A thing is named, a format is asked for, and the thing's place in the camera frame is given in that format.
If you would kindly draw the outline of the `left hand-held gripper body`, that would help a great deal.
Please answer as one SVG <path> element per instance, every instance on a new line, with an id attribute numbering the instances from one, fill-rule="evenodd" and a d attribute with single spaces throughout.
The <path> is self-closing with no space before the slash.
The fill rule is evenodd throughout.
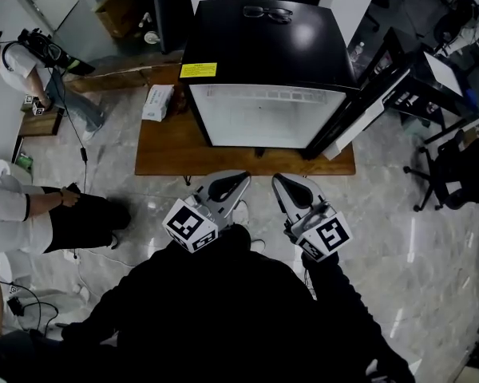
<path id="1" fill-rule="evenodd" d="M 227 225 L 228 220 L 198 196 L 177 199 L 162 222 L 168 235 L 192 254 L 217 240 Z"/>

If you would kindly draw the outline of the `black mini fridge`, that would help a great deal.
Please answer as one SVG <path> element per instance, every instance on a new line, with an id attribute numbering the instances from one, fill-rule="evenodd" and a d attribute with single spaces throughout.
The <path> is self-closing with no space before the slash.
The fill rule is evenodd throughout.
<path id="1" fill-rule="evenodd" d="M 245 18 L 245 6 L 291 10 L 289 24 Z M 358 84 L 338 23 L 327 8 L 276 0 L 207 0 L 197 7 L 181 84 L 211 147 L 305 149 Z M 208 85 L 326 90 L 324 105 L 211 99 Z"/>

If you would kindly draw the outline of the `person's right forearm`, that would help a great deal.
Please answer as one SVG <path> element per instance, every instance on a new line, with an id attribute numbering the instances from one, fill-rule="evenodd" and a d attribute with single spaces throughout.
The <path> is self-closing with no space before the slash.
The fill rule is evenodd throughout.
<path id="1" fill-rule="evenodd" d="M 391 383 L 416 383 L 408 362 L 390 348 L 362 296 L 343 273 L 338 254 L 318 263 L 303 252 L 302 261 L 317 302 L 331 321 L 332 331 L 344 350 L 341 358 L 346 361 L 346 370 L 353 372 L 362 383 L 370 383 L 366 371 L 376 362 L 377 371 Z"/>

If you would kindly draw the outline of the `person's left forearm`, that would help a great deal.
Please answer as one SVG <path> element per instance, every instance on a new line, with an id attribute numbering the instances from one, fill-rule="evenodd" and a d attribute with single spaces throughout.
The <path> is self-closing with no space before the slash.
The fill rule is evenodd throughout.
<path id="1" fill-rule="evenodd" d="M 192 258 L 174 242 L 156 251 L 104 293 L 86 320 L 64 328 L 63 342 L 95 346 L 116 336 L 124 349 L 177 334 L 185 327 L 181 293 Z"/>

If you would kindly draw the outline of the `black mini fridge door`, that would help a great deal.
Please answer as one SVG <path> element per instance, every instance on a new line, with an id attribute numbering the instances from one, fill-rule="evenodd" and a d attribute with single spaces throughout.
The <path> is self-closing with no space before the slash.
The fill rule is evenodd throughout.
<path id="1" fill-rule="evenodd" d="M 300 151 L 305 160 L 323 154 L 334 159 L 356 136 L 385 110 L 386 102 L 411 70 L 413 51 L 419 47 L 415 37 L 391 27 L 382 45 L 362 73 L 360 90 L 344 100 L 319 130 L 310 144 Z"/>

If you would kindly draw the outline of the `low wooden table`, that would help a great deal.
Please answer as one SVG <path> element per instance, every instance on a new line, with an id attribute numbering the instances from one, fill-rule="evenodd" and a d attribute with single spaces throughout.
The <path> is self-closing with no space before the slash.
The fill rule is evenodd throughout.
<path id="1" fill-rule="evenodd" d="M 183 86 L 175 85 L 167 116 L 161 122 L 143 120 L 137 146 L 138 176 L 206 176 L 234 169 L 253 176 L 278 172 L 303 176 L 353 176 L 356 173 L 351 145 L 333 160 L 319 156 L 304 160 L 295 150 L 268 148 L 261 157 L 253 148 L 210 147 L 192 113 Z"/>

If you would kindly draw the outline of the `white tissue pack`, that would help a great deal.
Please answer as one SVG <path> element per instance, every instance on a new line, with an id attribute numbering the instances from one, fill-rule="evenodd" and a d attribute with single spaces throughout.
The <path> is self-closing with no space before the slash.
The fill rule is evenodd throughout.
<path id="1" fill-rule="evenodd" d="M 167 113 L 174 85 L 153 85 L 142 109 L 142 120 L 161 122 Z"/>

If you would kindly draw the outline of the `person's black clothed body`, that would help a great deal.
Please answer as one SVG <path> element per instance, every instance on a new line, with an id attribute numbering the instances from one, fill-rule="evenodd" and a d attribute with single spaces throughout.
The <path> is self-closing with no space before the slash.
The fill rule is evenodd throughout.
<path id="1" fill-rule="evenodd" d="M 250 251 L 234 225 L 184 272 L 185 327 L 164 340 L 117 347 L 101 372 L 116 380 L 362 383 L 306 285 L 286 264 Z"/>

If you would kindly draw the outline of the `long wooden platform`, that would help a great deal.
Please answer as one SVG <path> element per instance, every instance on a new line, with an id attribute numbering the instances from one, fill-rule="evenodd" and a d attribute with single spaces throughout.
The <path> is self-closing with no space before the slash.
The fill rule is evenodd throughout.
<path id="1" fill-rule="evenodd" d="M 86 77 L 67 77 L 65 87 L 77 93 L 91 93 L 119 89 L 135 89 L 151 85 L 176 84 L 181 63 L 170 61 L 134 69 L 122 69 L 110 73 Z"/>

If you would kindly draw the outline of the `black desk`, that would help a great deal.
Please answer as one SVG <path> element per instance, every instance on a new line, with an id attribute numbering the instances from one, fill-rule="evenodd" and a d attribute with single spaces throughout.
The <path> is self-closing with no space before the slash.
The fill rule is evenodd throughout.
<path id="1" fill-rule="evenodd" d="M 399 97 L 404 94 L 408 97 L 394 107 L 400 113 L 438 124 L 441 131 L 424 140 L 424 144 L 431 144 L 475 121 L 479 117 L 479 106 L 466 71 L 448 58 L 432 55 L 454 71 L 463 94 L 460 97 L 436 82 L 424 53 L 432 55 L 429 48 L 419 42 L 419 47 L 413 51 L 410 73 L 396 87 Z"/>

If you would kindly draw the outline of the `small green container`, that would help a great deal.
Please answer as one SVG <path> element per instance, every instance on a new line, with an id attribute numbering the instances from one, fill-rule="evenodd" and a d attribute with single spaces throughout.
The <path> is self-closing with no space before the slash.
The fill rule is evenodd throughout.
<path id="1" fill-rule="evenodd" d="M 15 164 L 20 168 L 24 169 L 25 171 L 31 173 L 33 170 L 34 160 L 32 157 L 21 152 L 17 156 Z"/>

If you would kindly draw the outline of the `white flat screen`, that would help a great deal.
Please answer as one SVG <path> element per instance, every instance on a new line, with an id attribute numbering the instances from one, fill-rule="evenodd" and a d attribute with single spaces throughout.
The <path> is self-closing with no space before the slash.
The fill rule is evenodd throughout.
<path id="1" fill-rule="evenodd" d="M 438 60 L 428 53 L 424 53 L 425 58 L 430 66 L 434 79 L 440 85 L 445 86 L 447 89 L 455 92 L 458 96 L 462 97 L 461 87 L 458 83 L 454 71 L 445 63 Z"/>

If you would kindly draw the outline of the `small wooden stand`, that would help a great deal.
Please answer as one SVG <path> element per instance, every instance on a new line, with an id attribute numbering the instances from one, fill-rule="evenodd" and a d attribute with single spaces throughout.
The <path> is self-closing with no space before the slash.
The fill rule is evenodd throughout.
<path id="1" fill-rule="evenodd" d="M 22 137 L 40 137 L 40 136 L 56 136 L 62 121 L 62 111 L 55 107 L 54 109 L 43 113 L 42 115 L 34 115 L 32 105 L 23 104 L 21 107 L 23 112 L 22 124 L 19 129 L 19 136 Z"/>

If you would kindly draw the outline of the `black framed glasses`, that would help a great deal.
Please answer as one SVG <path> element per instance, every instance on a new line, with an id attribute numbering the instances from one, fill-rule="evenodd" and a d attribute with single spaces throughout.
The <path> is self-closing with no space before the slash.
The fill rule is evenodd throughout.
<path id="1" fill-rule="evenodd" d="M 245 18 L 262 18 L 268 17 L 278 24 L 291 23 L 293 12 L 283 8 L 270 8 L 262 6 L 245 6 L 243 8 L 243 15 Z"/>

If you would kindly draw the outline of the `brown cardboard box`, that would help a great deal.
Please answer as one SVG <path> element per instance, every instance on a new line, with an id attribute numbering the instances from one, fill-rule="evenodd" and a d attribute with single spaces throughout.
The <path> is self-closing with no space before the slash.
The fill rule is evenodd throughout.
<path id="1" fill-rule="evenodd" d="M 104 0 L 93 11 L 112 38 L 127 36 L 142 17 L 137 0 Z"/>

